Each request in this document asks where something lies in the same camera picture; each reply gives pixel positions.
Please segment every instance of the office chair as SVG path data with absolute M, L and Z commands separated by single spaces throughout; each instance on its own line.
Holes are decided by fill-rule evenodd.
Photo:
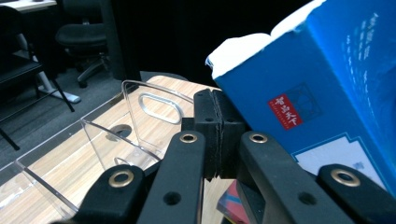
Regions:
M 52 76 L 51 74 L 46 75 L 56 87 L 56 90 L 40 97 L 38 85 L 35 83 L 35 76 L 44 71 L 44 66 L 42 63 L 35 62 L 33 60 L 31 50 L 28 50 L 29 58 L 18 56 L 16 54 L 17 51 L 21 50 L 21 45 L 18 44 L 18 39 L 21 38 L 24 39 L 21 13 L 12 7 L 0 7 L 0 91 L 8 91 L 16 85 L 23 84 L 24 86 L 25 83 L 31 83 L 33 81 L 35 84 L 36 94 L 35 101 L 22 109 L 5 116 L 0 119 L 0 122 L 17 115 L 29 106 L 38 103 L 46 96 L 49 96 L 56 91 L 59 91 L 69 109 L 74 112 L 73 106 L 71 106 L 67 101 L 64 96 L 64 92 L 55 80 L 55 76 Z M 28 47 L 29 49 L 30 46 L 31 45 L 28 42 L 25 47 Z M 2 129 L 0 129 L 0 135 L 3 136 L 15 150 L 20 149 Z
M 81 19 L 81 23 L 62 26 L 55 36 L 66 52 L 76 58 L 93 60 L 78 77 L 78 85 L 87 87 L 87 79 L 108 65 L 106 34 L 101 23 L 99 0 L 62 0 L 66 14 Z

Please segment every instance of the book cover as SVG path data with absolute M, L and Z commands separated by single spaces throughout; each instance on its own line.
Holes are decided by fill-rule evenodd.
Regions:
M 396 196 L 395 13 L 386 0 L 319 2 L 286 32 L 250 36 L 245 58 L 215 50 L 206 63 L 250 128 L 305 170 L 341 163 Z

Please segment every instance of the desk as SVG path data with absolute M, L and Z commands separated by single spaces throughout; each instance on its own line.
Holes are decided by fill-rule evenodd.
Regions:
M 45 7 L 55 6 L 56 1 L 54 0 L 43 0 L 41 2 L 34 2 L 33 0 L 18 0 L 9 3 L 2 3 L 0 5 L 13 7 L 18 11 L 27 11 L 27 10 L 34 10 L 34 9 L 42 9 Z
M 153 77 L 148 82 L 180 91 L 190 98 L 197 91 L 207 88 L 204 85 L 161 76 Z M 117 124 L 132 125 L 129 110 L 121 94 L 92 111 L 85 119 L 91 119 L 107 128 Z M 18 162 L 28 166 L 76 206 L 80 205 L 89 187 L 104 171 L 78 122 L 19 158 Z M 0 222 L 23 223 L 29 220 L 31 223 L 44 223 L 59 219 L 61 216 L 48 202 L 50 201 L 48 194 L 43 196 L 43 190 L 38 188 L 37 183 L 35 183 L 35 188 L 21 187 L 27 186 L 19 184 L 22 178 L 23 174 L 19 173 L 0 186 L 0 204 L 5 205 L 0 206 Z M 232 180 L 221 179 L 213 179 L 210 183 L 205 181 L 202 223 L 221 222 L 222 214 L 216 210 L 216 205 L 219 197 L 231 182 Z M 17 189 L 20 194 L 11 202 L 8 196 L 14 189 Z M 9 203 L 1 200 L 5 198 L 8 198 Z
M 29 13 L 29 12 L 32 12 L 35 10 L 42 10 L 42 9 L 46 9 L 47 7 L 56 6 L 56 1 L 43 0 L 41 2 L 35 2 L 33 0 L 18 0 L 18 1 L 9 2 L 9 3 L 2 3 L 2 4 L 0 4 L 0 6 L 13 7 L 22 13 Z M 20 44 L 22 45 L 22 47 L 24 49 L 27 49 L 26 40 L 24 39 L 23 36 L 20 37 Z M 42 86 L 38 87 L 40 91 L 43 91 L 46 94 L 54 91 L 54 88 L 51 86 L 51 84 L 44 72 L 39 73 L 38 77 L 40 78 L 40 80 L 43 84 Z M 66 96 L 67 100 L 70 103 L 76 104 L 81 101 L 81 99 L 78 96 L 70 94 L 68 92 L 64 92 L 64 95 Z M 53 93 L 52 96 L 62 99 L 62 96 L 58 91 Z

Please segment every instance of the table surface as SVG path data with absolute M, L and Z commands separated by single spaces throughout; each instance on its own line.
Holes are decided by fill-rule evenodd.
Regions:
M 148 83 L 182 92 L 190 98 L 192 98 L 197 91 L 207 89 L 207 86 L 204 85 L 162 76 L 153 77 Z M 139 91 L 134 91 L 131 95 L 137 95 L 138 92 Z M 109 129 L 119 124 L 133 126 L 126 101 L 123 99 L 122 95 L 116 98 L 119 100 L 110 100 L 99 107 L 97 111 L 93 111 L 91 114 L 87 115 L 84 119 L 90 119 L 92 122 Z M 97 114 L 98 111 L 100 111 L 101 115 L 97 117 L 95 114 Z M 141 126 L 143 127 L 142 129 L 150 127 L 152 130 L 153 125 L 154 127 L 159 126 L 148 119 L 142 119 L 141 115 L 138 113 L 134 113 L 134 118 L 142 121 L 142 123 L 140 123 L 143 125 Z M 99 148 L 93 148 L 93 144 L 91 144 L 87 138 L 86 132 L 87 130 L 84 132 L 84 130 L 81 129 L 71 134 L 66 130 L 60 133 L 60 135 L 69 136 L 63 140 L 59 146 L 54 147 L 51 145 L 51 141 L 48 141 L 41 147 L 36 148 L 24 157 L 18 159 L 20 163 L 25 163 L 29 160 L 29 154 L 42 154 L 43 156 L 40 156 L 40 159 L 33 163 L 26 164 L 26 166 L 38 176 L 41 176 L 47 183 L 76 206 L 80 205 L 88 189 L 104 171 L 104 161 L 105 156 L 107 156 L 104 155 L 103 158 L 100 160 L 98 159 Z M 107 154 L 111 159 L 114 158 L 112 153 L 117 152 L 117 148 L 125 147 L 125 145 L 120 145 L 118 142 L 109 141 L 107 136 L 101 137 L 100 134 L 95 136 L 95 141 L 98 141 L 97 146 L 101 146 L 104 149 L 107 148 Z M 31 223 L 43 223 L 60 218 L 59 213 L 57 213 L 54 207 L 61 206 L 62 210 L 64 205 L 54 205 L 54 203 L 49 205 L 49 196 L 47 193 L 43 193 L 42 187 L 35 184 L 35 188 L 30 188 L 31 185 L 29 185 L 29 183 L 22 184 L 21 182 L 24 178 L 23 175 L 16 175 L 6 184 L 0 186 L 0 203 L 2 203 L 2 198 L 11 195 L 15 192 L 15 189 L 18 189 L 20 193 L 18 198 L 7 206 L 3 208 L 0 206 L 0 222 L 22 223 L 24 220 L 29 220 Z M 221 179 L 212 179 L 211 182 L 205 181 L 202 223 L 221 222 L 223 215 L 216 210 L 216 206 L 219 197 L 231 183 L 232 180 Z
M 18 0 L 9 3 L 2 3 L 2 6 L 13 7 L 18 11 L 26 11 L 33 9 L 40 9 L 50 6 L 55 6 L 56 1 L 54 0 L 43 0 L 43 1 L 33 1 L 33 0 Z

